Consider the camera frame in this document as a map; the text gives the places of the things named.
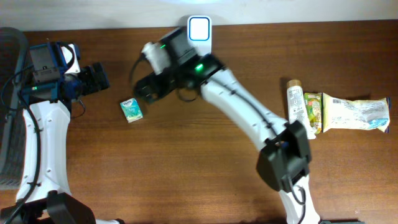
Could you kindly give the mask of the teal white tissue pack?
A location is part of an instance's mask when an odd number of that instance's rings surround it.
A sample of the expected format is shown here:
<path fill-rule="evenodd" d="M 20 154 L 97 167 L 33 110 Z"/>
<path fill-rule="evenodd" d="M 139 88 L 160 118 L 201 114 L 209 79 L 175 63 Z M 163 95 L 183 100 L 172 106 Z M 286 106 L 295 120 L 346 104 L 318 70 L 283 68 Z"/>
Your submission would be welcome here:
<path fill-rule="evenodd" d="M 135 98 L 121 102 L 120 106 L 128 123 L 132 123 L 143 118 L 143 113 Z"/>

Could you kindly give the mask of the white tube tan cap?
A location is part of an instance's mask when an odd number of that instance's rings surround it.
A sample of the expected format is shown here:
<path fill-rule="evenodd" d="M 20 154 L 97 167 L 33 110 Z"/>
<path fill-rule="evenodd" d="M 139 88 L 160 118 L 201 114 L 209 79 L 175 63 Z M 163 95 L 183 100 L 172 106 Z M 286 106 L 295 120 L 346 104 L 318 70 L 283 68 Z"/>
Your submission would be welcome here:
<path fill-rule="evenodd" d="M 307 139 L 315 139 L 316 136 L 310 125 L 300 80 L 287 82 L 287 106 L 289 123 L 300 121 L 306 130 Z"/>

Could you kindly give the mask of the green drink pouch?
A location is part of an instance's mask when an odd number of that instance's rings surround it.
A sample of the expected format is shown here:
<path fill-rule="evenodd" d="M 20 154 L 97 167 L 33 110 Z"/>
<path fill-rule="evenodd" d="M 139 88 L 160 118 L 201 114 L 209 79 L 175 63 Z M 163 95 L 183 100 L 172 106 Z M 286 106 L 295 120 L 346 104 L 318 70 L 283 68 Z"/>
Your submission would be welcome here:
<path fill-rule="evenodd" d="M 310 126 L 315 135 L 322 132 L 322 94 L 304 93 L 305 106 Z"/>

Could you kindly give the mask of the yellow white snack bag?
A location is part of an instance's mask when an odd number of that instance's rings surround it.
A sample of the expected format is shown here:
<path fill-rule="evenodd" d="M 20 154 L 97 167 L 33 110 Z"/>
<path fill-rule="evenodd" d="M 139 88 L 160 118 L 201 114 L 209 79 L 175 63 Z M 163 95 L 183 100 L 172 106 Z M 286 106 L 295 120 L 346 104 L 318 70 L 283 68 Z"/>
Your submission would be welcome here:
<path fill-rule="evenodd" d="M 346 100 L 326 93 L 322 98 L 323 132 L 329 129 L 378 129 L 389 132 L 391 99 Z"/>

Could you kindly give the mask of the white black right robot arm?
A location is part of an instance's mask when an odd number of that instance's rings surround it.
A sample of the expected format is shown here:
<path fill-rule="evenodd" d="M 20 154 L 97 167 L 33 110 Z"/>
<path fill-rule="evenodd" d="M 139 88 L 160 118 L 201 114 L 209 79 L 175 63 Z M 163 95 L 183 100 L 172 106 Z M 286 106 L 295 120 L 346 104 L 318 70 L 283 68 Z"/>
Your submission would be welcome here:
<path fill-rule="evenodd" d="M 258 150 L 256 170 L 282 201 L 287 223 L 321 223 L 309 189 L 312 160 L 306 130 L 250 94 L 214 54 L 200 55 L 182 27 L 146 43 L 141 58 L 153 71 L 134 84 L 134 94 L 154 103 L 174 90 L 193 90 L 233 121 Z"/>

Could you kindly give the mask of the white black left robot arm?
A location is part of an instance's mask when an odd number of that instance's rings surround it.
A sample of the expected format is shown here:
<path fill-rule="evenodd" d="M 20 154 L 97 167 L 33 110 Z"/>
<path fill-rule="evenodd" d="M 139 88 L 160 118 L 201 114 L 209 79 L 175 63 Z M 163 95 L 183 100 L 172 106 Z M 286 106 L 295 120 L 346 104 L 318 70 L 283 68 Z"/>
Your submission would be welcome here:
<path fill-rule="evenodd" d="M 75 199 L 67 177 L 67 131 L 72 104 L 105 90 L 100 63 L 79 66 L 73 42 L 29 47 L 16 72 L 2 131 L 1 187 L 15 184 L 13 206 L 1 210 L 2 223 L 97 223 L 92 209 Z"/>

